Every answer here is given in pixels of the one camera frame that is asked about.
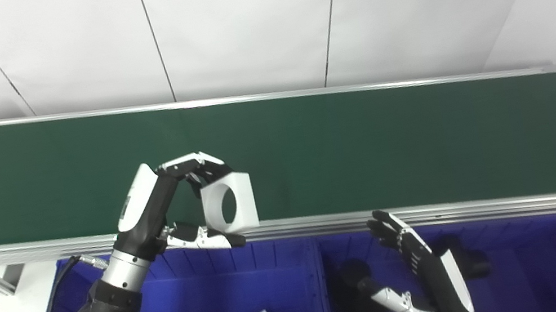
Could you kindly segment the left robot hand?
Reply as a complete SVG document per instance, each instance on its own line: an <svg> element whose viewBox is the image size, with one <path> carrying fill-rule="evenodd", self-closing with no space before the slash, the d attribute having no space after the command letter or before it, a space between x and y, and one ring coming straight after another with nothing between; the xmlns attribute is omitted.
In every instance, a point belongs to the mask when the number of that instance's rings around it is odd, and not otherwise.
<svg viewBox="0 0 556 312"><path fill-rule="evenodd" d="M211 185L231 171L221 159L201 152L186 154L154 170L147 164L139 165L122 207L114 250L152 262L168 247L230 249L245 246L246 238L240 234L188 222L168 225L166 221L179 183L187 181L197 198L202 199L202 182Z"/></svg>

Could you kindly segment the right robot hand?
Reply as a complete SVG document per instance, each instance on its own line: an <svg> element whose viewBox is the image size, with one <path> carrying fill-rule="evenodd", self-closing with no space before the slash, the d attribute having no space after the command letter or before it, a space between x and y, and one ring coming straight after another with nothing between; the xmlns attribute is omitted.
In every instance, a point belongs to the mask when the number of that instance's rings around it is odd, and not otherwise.
<svg viewBox="0 0 556 312"><path fill-rule="evenodd" d="M422 286L425 297L383 286L372 277L358 280L356 289L391 312L475 312L468 286L452 251L436 254L410 225L395 214L372 211L366 221L383 247L397 250Z"/></svg>

